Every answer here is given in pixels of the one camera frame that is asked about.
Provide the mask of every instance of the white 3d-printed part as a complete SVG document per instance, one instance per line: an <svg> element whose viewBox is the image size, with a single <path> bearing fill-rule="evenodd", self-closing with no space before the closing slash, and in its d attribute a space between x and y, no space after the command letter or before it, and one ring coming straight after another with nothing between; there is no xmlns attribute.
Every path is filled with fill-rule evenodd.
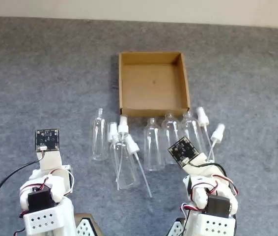
<svg viewBox="0 0 278 236"><path fill-rule="evenodd" d="M90 225L90 222L87 219L81 220L80 224L77 227L78 236L95 236L93 228Z"/></svg>
<svg viewBox="0 0 278 236"><path fill-rule="evenodd" d="M61 206L24 215L27 235L35 235L64 227Z"/></svg>
<svg viewBox="0 0 278 236"><path fill-rule="evenodd" d="M184 227L182 224L179 221L175 221L167 236L180 236L183 232L183 229Z"/></svg>
<svg viewBox="0 0 278 236"><path fill-rule="evenodd" d="M234 236L235 219L199 214L193 224L193 236Z"/></svg>

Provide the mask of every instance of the cardboard box inner wall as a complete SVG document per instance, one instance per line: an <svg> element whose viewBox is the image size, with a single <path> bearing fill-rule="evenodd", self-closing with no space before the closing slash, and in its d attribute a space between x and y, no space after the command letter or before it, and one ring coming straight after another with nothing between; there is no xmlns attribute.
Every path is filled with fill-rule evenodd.
<svg viewBox="0 0 278 236"><path fill-rule="evenodd" d="M182 115L190 108L184 57L180 52L123 52L119 55L121 114Z"/></svg>

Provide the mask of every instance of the connector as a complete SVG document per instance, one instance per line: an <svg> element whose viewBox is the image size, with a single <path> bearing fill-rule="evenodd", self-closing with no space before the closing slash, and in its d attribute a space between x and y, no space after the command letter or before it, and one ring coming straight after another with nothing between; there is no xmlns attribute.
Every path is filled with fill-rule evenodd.
<svg viewBox="0 0 278 236"><path fill-rule="evenodd" d="M46 151L47 150L47 146L40 146L40 151Z"/></svg>
<svg viewBox="0 0 278 236"><path fill-rule="evenodd" d="M206 113L204 112L203 107L198 107L196 109L196 113L198 116L199 126L204 127L209 125L209 118L207 117Z"/></svg>
<svg viewBox="0 0 278 236"><path fill-rule="evenodd" d="M211 141L219 144L223 139L224 130L225 130L225 125L222 123L218 124L216 130L213 132L211 136Z"/></svg>

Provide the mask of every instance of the clear plastic bottle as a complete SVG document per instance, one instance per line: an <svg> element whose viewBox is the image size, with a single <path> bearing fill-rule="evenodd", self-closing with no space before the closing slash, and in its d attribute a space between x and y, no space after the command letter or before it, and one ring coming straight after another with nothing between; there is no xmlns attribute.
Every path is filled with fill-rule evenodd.
<svg viewBox="0 0 278 236"><path fill-rule="evenodd" d="M148 120L144 128L144 168L148 171L158 171L165 167L165 159L161 153L161 127L154 118Z"/></svg>
<svg viewBox="0 0 278 236"><path fill-rule="evenodd" d="M117 165L117 184L120 189L128 189L139 185L139 175L135 166L134 156L129 155L123 139L114 145Z"/></svg>
<svg viewBox="0 0 278 236"><path fill-rule="evenodd" d="M204 154L208 155L208 150L204 144L199 123L195 118L193 118L191 111L187 111L183 114L181 127L182 134L189 139L195 148L199 152L203 152Z"/></svg>
<svg viewBox="0 0 278 236"><path fill-rule="evenodd" d="M163 153L167 164L176 164L174 158L168 152L168 148L176 143L180 138L180 124L172 113L165 115L165 120L162 122L162 136L164 140Z"/></svg>
<svg viewBox="0 0 278 236"><path fill-rule="evenodd" d="M106 124L103 118L103 109L98 109L97 117L92 121L92 147L91 156L94 160L107 159Z"/></svg>

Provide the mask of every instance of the gray carpet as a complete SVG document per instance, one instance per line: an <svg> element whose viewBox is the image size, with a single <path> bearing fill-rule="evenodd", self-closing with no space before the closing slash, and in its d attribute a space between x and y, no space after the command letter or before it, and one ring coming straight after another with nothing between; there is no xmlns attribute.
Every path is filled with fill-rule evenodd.
<svg viewBox="0 0 278 236"><path fill-rule="evenodd" d="M90 119L103 107L117 120L116 55L131 50L185 54L193 108L205 107L210 132L226 124L215 153L240 190L238 235L278 236L278 29L0 18L0 180L36 158L35 129L58 127L75 211L92 213L107 236L164 236L182 216L185 173L149 173L150 200L143 181L117 191L110 161L89 158ZM129 124L142 147L146 119ZM23 228L18 189L32 169L0 191L0 236Z"/></svg>

